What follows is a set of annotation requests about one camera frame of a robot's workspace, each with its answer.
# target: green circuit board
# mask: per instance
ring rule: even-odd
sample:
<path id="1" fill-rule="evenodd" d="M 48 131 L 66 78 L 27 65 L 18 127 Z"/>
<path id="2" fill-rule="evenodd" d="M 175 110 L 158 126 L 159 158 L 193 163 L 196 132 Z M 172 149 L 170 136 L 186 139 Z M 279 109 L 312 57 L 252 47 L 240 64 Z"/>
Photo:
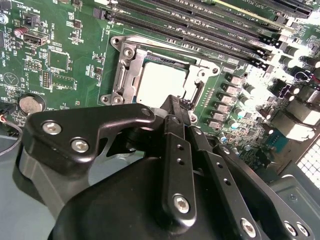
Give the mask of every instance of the green circuit board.
<path id="1" fill-rule="evenodd" d="M 192 53 L 210 58 L 220 67 L 219 75 L 207 80 L 193 110 L 197 116 L 194 124 L 209 137 L 216 136 L 220 132 L 228 134 L 228 143 L 237 147 L 240 152 L 246 146 L 258 149 L 268 139 L 260 122 L 257 121 L 260 116 L 256 111 L 258 108 L 273 106 L 275 111 L 272 116 L 274 116 L 278 110 L 288 105 L 285 99 L 276 102 L 266 101 L 272 96 L 269 88 L 274 79 L 281 79 L 283 72 L 288 71 L 287 68 L 281 62 L 270 71 L 251 65 L 253 58 L 259 58 L 254 48 L 269 47 L 269 44 L 260 41 L 261 36 L 271 38 L 279 30 L 277 26 L 272 24 L 267 26 L 259 17 L 245 14 L 215 0 L 194 0 L 191 1 L 193 4 L 185 4 L 183 7 L 180 6 L 181 1 L 177 0 L 160 1 L 160 3 L 152 0 L 121 0 L 118 4 L 108 0 L 8 0 L 7 2 L 11 3 L 10 9 L 1 10 L 7 22 L 0 24 L 0 100 L 3 103 L 18 104 L 23 95 L 34 94 L 43 99 L 46 111 L 104 106 L 101 96 L 111 94 L 113 91 L 119 58 L 119 52 L 111 45 L 111 38 L 138 35 L 181 49 L 187 48 Z M 208 32 L 201 36 L 203 26 L 200 24 L 199 26 L 195 24 L 194 32 L 181 31 L 179 26 L 182 24 L 186 26 L 183 21 L 188 21 L 186 16 L 189 16 L 190 9 L 195 10 L 195 6 L 200 2 L 207 4 L 208 7 L 216 7 L 216 10 L 203 10 L 203 13 L 199 12 L 202 8 L 196 9 L 200 17 L 204 17 L 207 21 L 212 19 L 212 25 L 210 23 L 206 25 Z M 310 50 L 309 57 L 318 56 L 317 51 L 312 51 L 312 48 L 320 47 L 320 29 L 314 25 L 320 15 L 318 1 L 304 2 L 313 8 L 313 15 L 310 18 L 292 18 L 289 14 L 277 11 L 274 7 L 258 0 L 223 2 L 270 21 L 276 16 L 293 20 L 297 24 L 291 29 L 290 38 L 294 44 Z M 114 19 L 106 19 L 105 16 L 97 18 L 94 16 L 96 10 L 104 11 Z M 168 14 L 167 19 L 161 17 L 159 13 Z M 28 14 L 38 17 L 36 26 L 25 25 L 23 21 Z M 216 24 L 220 20 L 228 23 L 230 28 L 221 27 L 220 22 Z M 232 25 L 238 25 L 239 30 L 233 30 Z M 28 32 L 24 35 L 22 32 L 22 37 L 17 37 L 20 33 L 17 29 L 21 31 L 27 29 Z M 26 39 L 27 34 L 40 35 L 44 42 L 37 46 L 30 44 Z M 201 47 L 196 47 L 198 49 L 195 50 L 194 46 L 191 48 L 192 44 L 186 44 L 188 41 Z M 215 109 L 215 102 L 219 101 L 217 94 L 223 92 L 221 85 L 226 83 L 228 74 L 246 79 L 246 84 L 262 89 L 261 94 L 255 99 L 256 103 L 252 107 L 244 106 L 239 100 L 231 106 L 227 118 L 239 123 L 237 129 L 233 129 L 228 122 L 223 123 L 221 128 L 212 128 L 208 126 L 208 119 Z M 236 97 L 243 96 L 246 94 L 240 92 Z M 245 109 L 251 116 L 239 119 L 231 111 L 235 106 Z M 27 116 L 18 109 L 8 118 L 23 126 Z"/>

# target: silver screw head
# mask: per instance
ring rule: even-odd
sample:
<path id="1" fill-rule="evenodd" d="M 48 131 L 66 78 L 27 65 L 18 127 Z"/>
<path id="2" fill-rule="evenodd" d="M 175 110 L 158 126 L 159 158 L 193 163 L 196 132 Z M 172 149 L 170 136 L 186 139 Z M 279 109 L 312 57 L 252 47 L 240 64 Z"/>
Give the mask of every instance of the silver screw head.
<path id="1" fill-rule="evenodd" d="M 134 52 L 130 48 L 125 48 L 124 51 L 123 51 L 123 54 L 127 58 L 132 58 L 134 56 Z"/>
<path id="2" fill-rule="evenodd" d="M 245 218 L 241 219 L 241 226 L 242 226 L 242 229 L 246 232 L 246 234 L 249 235 L 250 238 L 256 237 L 257 235 L 256 230 L 254 226 L 251 224 L 251 222 L 249 222 L 247 219 Z"/>
<path id="3" fill-rule="evenodd" d="M 57 135 L 62 131 L 62 128 L 58 123 L 51 122 L 51 121 L 43 124 L 42 129 L 45 133 L 50 135 Z"/>
<path id="4" fill-rule="evenodd" d="M 202 134 L 202 132 L 201 132 L 201 130 L 199 129 L 199 128 L 194 128 L 194 131 L 198 134 L 198 135 L 201 135 Z"/>
<path id="5" fill-rule="evenodd" d="M 120 97 L 120 96 L 115 96 L 113 98 L 113 102 L 116 103 L 116 104 L 121 103 L 121 101 L 122 101 L 122 97 Z"/>
<path id="6" fill-rule="evenodd" d="M 292 236 L 297 236 L 297 231 L 295 228 L 288 222 L 284 222 L 285 228 L 288 230 L 289 233 L 291 233 Z"/>
<path id="7" fill-rule="evenodd" d="M 304 226 L 302 226 L 298 222 L 296 223 L 296 225 L 298 226 L 298 229 L 303 233 L 303 235 L 305 235 L 306 237 L 309 237 L 309 232 Z"/>
<path id="8" fill-rule="evenodd" d="M 222 149 L 226 154 L 230 154 L 230 151 L 229 151 L 228 148 L 226 148 L 225 146 L 222 146 L 221 149 Z"/>
<path id="9" fill-rule="evenodd" d="M 187 212 L 189 212 L 189 209 L 190 209 L 189 203 L 187 199 L 185 199 L 183 196 L 181 195 L 174 196 L 173 203 L 176 209 L 178 209 L 180 213 L 186 214 Z"/>
<path id="10" fill-rule="evenodd" d="M 89 145 L 86 141 L 81 139 L 76 139 L 71 142 L 71 148 L 77 153 L 85 153 L 89 150 Z"/>

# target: ram slot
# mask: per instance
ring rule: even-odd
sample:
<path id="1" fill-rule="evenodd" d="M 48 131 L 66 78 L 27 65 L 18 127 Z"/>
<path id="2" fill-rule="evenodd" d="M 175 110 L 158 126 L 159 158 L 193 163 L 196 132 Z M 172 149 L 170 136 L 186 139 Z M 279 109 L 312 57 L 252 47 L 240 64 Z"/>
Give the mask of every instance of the ram slot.
<path id="1" fill-rule="evenodd" d="M 258 0 L 258 2 L 266 4 L 277 11 L 298 18 L 309 18 L 313 9 L 296 0 Z"/>
<path id="2" fill-rule="evenodd" d="M 247 54 L 243 54 L 241 52 L 229 50 L 226 47 L 222 47 L 219 45 L 214 45 L 209 42 L 204 42 L 202 40 L 189 37 L 187 35 L 184 35 L 178 31 L 169 29 L 169 28 L 164 28 L 162 26 L 158 26 L 156 24 L 150 23 L 148 21 L 144 21 L 138 18 L 134 18 L 128 15 L 120 14 L 120 13 L 113 13 L 112 14 L 112 20 L 115 21 L 116 23 L 123 24 L 125 26 L 141 29 L 143 31 L 146 31 L 148 33 L 152 33 L 155 35 L 160 35 L 164 36 L 165 38 L 174 40 L 174 41 L 181 41 L 184 44 L 188 44 L 191 46 L 194 46 L 196 48 L 200 48 L 204 51 L 208 52 L 213 52 L 215 54 L 216 58 L 219 58 L 218 56 L 226 55 L 229 57 L 234 58 L 237 61 L 243 61 L 248 64 L 252 62 L 254 58 Z"/>
<path id="3" fill-rule="evenodd" d="M 251 35 L 252 37 L 255 37 L 255 38 L 272 35 L 272 32 L 264 29 L 260 25 L 257 25 L 253 21 L 237 16 L 233 13 L 227 12 L 215 6 L 210 6 L 198 1 L 195 2 L 195 4 L 197 6 L 200 6 L 199 8 L 194 8 L 190 5 L 187 5 L 178 1 L 167 1 L 167 0 L 143 0 L 143 1 L 159 7 L 165 7 L 165 6 L 173 7 L 174 9 L 176 9 L 176 11 L 180 10 L 185 13 L 192 14 L 195 17 L 204 18 L 214 23 L 218 23 L 228 28 Z M 226 20 L 226 17 L 231 18 L 232 22 Z"/>
<path id="4" fill-rule="evenodd" d="M 214 23 L 203 18 L 194 17 L 191 14 L 185 12 L 179 12 L 173 8 L 166 7 L 163 11 L 154 10 L 142 5 L 138 5 L 127 0 L 118 0 L 117 8 L 121 8 L 124 11 L 130 12 L 135 10 L 141 14 L 147 16 L 156 16 L 166 21 L 170 21 L 175 24 L 183 24 L 186 28 L 198 30 L 203 33 L 209 34 L 216 38 L 221 38 L 225 41 L 232 42 L 240 45 L 252 51 L 257 51 L 257 46 L 264 44 L 260 43 L 259 38 L 252 37 L 248 34 L 234 30 L 232 28 Z"/>
<path id="5" fill-rule="evenodd" d="M 130 16 L 116 13 L 116 14 L 118 14 L 118 16 L 116 18 L 119 19 L 123 16 L 126 16 L 128 18 L 132 18 L 131 21 L 134 21 L 133 22 L 134 24 L 139 25 L 139 23 L 141 22 L 141 24 L 152 25 L 153 28 L 157 28 L 156 29 L 157 31 L 162 31 L 165 34 L 168 33 L 168 31 L 169 32 L 173 31 L 176 34 L 176 36 L 178 36 L 182 39 L 186 39 L 190 42 L 200 44 L 205 47 L 213 48 L 214 46 L 217 46 L 220 48 L 228 49 L 228 51 L 235 52 L 236 54 L 242 54 L 242 55 L 249 56 L 252 58 L 259 57 L 258 55 L 256 55 L 255 50 L 248 49 L 247 47 L 240 46 L 240 45 L 237 45 L 235 43 L 232 43 L 232 42 L 229 42 L 226 40 L 222 40 L 219 37 L 205 34 L 201 31 L 189 29 L 189 28 L 184 27 L 182 25 L 174 24 L 172 22 L 165 21 L 161 18 L 154 17 L 154 16 L 147 16 L 148 19 L 151 19 L 152 21 L 146 22 L 146 21 L 142 20 L 142 19 L 144 19 L 143 17 L 145 17 L 145 16 L 141 16 L 141 14 L 139 12 L 131 10 L 129 13 L 130 13 Z"/>

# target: dimm slot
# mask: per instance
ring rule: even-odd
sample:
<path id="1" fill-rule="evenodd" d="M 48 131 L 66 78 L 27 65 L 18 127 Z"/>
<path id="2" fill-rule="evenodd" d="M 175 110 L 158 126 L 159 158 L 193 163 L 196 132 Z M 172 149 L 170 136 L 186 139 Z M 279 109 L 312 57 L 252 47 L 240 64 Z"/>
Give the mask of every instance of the dimm slot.
<path id="1" fill-rule="evenodd" d="M 219 46 L 219 47 L 227 48 L 230 51 L 236 52 L 237 54 L 248 55 L 248 56 L 253 57 L 253 58 L 254 57 L 258 57 L 256 55 L 256 51 L 250 50 L 247 47 L 242 47 L 242 46 L 237 45 L 235 43 L 222 40 L 222 39 L 220 39 L 218 37 L 211 36 L 209 34 L 205 34 L 203 32 L 196 31 L 196 30 L 193 30 L 193 29 L 188 29 L 188 28 L 183 27 L 181 25 L 174 24 L 172 22 L 168 22 L 168 21 L 165 21 L 163 19 L 160 19 L 160 18 L 157 18 L 157 17 L 154 17 L 154 16 L 149 16 L 148 15 L 148 18 L 153 19 L 155 21 L 162 22 L 164 25 L 167 25 L 168 27 L 170 26 L 170 29 L 169 29 L 168 27 L 158 26 L 158 25 L 154 24 L 154 26 L 158 26 L 158 27 L 164 28 L 165 30 L 170 30 L 170 31 L 173 30 L 177 34 L 177 36 L 179 36 L 179 37 L 181 37 L 183 39 L 185 39 L 187 37 L 189 38 L 189 41 L 191 41 L 191 39 L 197 39 L 196 43 L 200 42 L 200 43 L 202 43 L 202 45 L 207 46 L 207 47 Z"/>
<path id="2" fill-rule="evenodd" d="M 194 46 L 195 48 L 200 48 L 204 51 L 208 51 L 208 52 L 213 52 L 216 55 L 226 55 L 229 57 L 234 58 L 235 60 L 238 61 L 242 61 L 242 62 L 246 62 L 248 64 L 250 64 L 253 60 L 252 57 L 249 57 L 248 55 L 244 55 L 240 52 L 234 52 L 231 50 L 228 50 L 224 47 L 220 47 L 220 46 L 205 46 L 203 42 L 201 42 L 200 44 L 193 39 L 193 41 L 190 41 L 188 39 L 188 37 L 186 37 L 183 34 L 178 34 L 178 32 L 173 31 L 173 30 L 169 30 L 163 27 L 159 27 L 157 25 L 151 24 L 149 22 L 145 22 L 145 21 L 141 21 L 140 19 L 136 19 L 133 17 L 129 17 L 127 15 L 123 15 L 123 14 L 116 14 L 115 16 L 115 20 L 117 23 L 123 24 L 123 25 L 127 25 L 129 27 L 134 27 L 134 28 L 138 28 L 141 29 L 143 31 L 158 35 L 158 36 L 163 36 L 165 38 L 174 40 L 174 41 L 181 41 L 185 44 Z"/>
<path id="3" fill-rule="evenodd" d="M 188 6 L 188 5 L 185 5 L 185 4 L 181 3 L 181 2 L 176 2 L 176 1 L 143 0 L 143 2 L 150 3 L 150 4 L 153 4 L 153 5 L 159 6 L 159 7 L 164 7 L 164 6 L 173 7 L 176 10 L 187 12 L 189 14 L 192 13 L 195 17 L 196 16 L 197 17 L 201 17 L 201 18 L 204 18 L 206 20 L 209 20 L 209 21 L 221 24 L 221 25 L 226 25 L 231 29 L 243 32 L 245 34 L 250 34 L 251 36 L 253 36 L 255 38 L 259 38 L 259 37 L 263 36 L 263 33 L 266 32 L 266 30 L 263 27 L 261 27 L 260 25 L 257 26 L 252 21 L 249 21 L 249 20 L 247 20 L 245 18 L 236 16 L 235 14 L 232 14 L 232 13 L 227 13 L 226 14 L 226 11 L 218 9 L 217 7 L 205 5 L 205 4 L 200 3 L 200 2 L 196 3 L 197 5 L 201 6 L 201 8 L 198 8 L 198 9 L 196 9 L 194 7 L 191 7 L 191 6 Z M 234 23 L 228 22 L 227 20 L 223 20 L 221 17 L 218 17 L 218 16 L 216 16 L 216 15 L 210 13 L 210 12 L 219 13 L 219 14 L 228 16 L 230 18 L 233 18 L 233 19 L 235 19 L 235 20 L 237 20 L 239 22 L 243 22 L 243 23 L 245 23 L 246 27 L 243 27 L 244 25 L 240 26 L 238 24 L 234 24 Z M 260 32 L 251 30 L 250 29 L 251 26 L 255 26 L 256 28 L 259 28 Z"/>
<path id="4" fill-rule="evenodd" d="M 145 6 L 135 4 L 135 3 L 129 2 L 127 0 L 118 0 L 118 3 L 119 4 L 117 5 L 117 8 L 121 8 L 122 6 L 124 6 L 124 8 L 122 8 L 122 9 L 125 11 L 128 11 L 128 12 L 130 12 L 130 10 L 135 10 L 135 11 L 138 11 L 139 13 L 143 13 L 146 15 L 157 16 L 161 19 L 169 20 L 170 22 L 174 22 L 175 24 L 183 24 L 183 25 L 185 25 L 186 28 L 199 30 L 201 32 L 205 32 L 207 34 L 210 34 L 211 36 L 215 36 L 217 38 L 222 38 L 225 41 L 232 42 L 234 44 L 240 45 L 240 46 L 245 47 L 247 49 L 250 49 L 252 51 L 256 51 L 257 49 L 259 49 L 256 45 L 251 45 L 251 43 L 250 43 L 251 41 L 259 42 L 260 41 L 259 38 L 252 37 L 252 36 L 247 35 L 245 33 L 239 32 L 237 30 L 233 30 L 231 28 L 222 26 L 222 25 L 214 23 L 214 22 L 210 22 L 205 19 L 201 19 L 199 17 L 194 17 L 194 16 L 192 16 L 188 13 L 185 13 L 185 12 L 177 12 L 176 10 L 174 10 L 171 7 L 164 8 L 166 11 L 169 11 L 172 13 L 172 14 L 169 14 L 169 13 L 165 13 L 163 11 L 157 11 L 157 10 L 145 7 Z M 181 17 L 177 16 L 176 14 L 187 17 L 191 20 L 196 20 L 198 22 L 197 22 L 197 24 L 195 24 L 191 21 L 186 20 L 185 18 L 181 18 Z M 214 27 L 214 28 L 217 28 L 217 29 L 220 29 L 223 31 L 228 31 L 228 33 L 230 33 L 230 34 L 226 35 L 225 33 L 221 33 L 217 30 L 212 30 L 208 27 L 202 26 L 203 24 L 211 26 L 211 28 Z"/>
<path id="5" fill-rule="evenodd" d="M 313 9 L 296 0 L 258 0 L 260 3 L 271 6 L 277 11 L 293 14 L 295 17 L 307 19 Z"/>

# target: cable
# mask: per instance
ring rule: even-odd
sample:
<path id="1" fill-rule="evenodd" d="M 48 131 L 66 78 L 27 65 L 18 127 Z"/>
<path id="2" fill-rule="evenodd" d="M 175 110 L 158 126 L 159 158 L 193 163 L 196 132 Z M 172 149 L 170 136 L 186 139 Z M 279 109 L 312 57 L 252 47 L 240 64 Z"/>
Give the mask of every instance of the cable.
<path id="1" fill-rule="evenodd" d="M 298 80 L 298 79 L 297 79 L 297 75 L 298 75 L 298 74 L 304 75 L 304 76 L 306 77 L 306 80 Z M 309 76 L 308 76 L 307 74 L 305 74 L 303 71 L 299 71 L 299 72 L 297 72 L 297 73 L 294 75 L 294 80 L 295 80 L 296 82 L 298 82 L 298 83 L 303 83 L 303 82 L 309 82 L 309 81 L 310 81 L 310 78 L 309 78 Z"/>
<path id="2" fill-rule="evenodd" d="M 2 156 L 4 154 L 10 152 L 11 150 L 13 150 L 16 146 L 18 146 L 20 144 L 20 142 L 22 140 L 22 129 L 18 125 L 14 124 L 13 122 L 6 120 L 3 115 L 0 115 L 0 122 L 16 129 L 19 133 L 18 139 L 16 140 L 16 142 L 12 146 L 8 147 L 7 149 L 5 149 L 3 151 L 0 151 L 0 156 Z"/>
<path id="3" fill-rule="evenodd" d="M 320 84 L 320 80 L 318 78 L 316 78 L 314 75 L 312 76 L 312 79 L 317 82 L 318 84 Z"/>

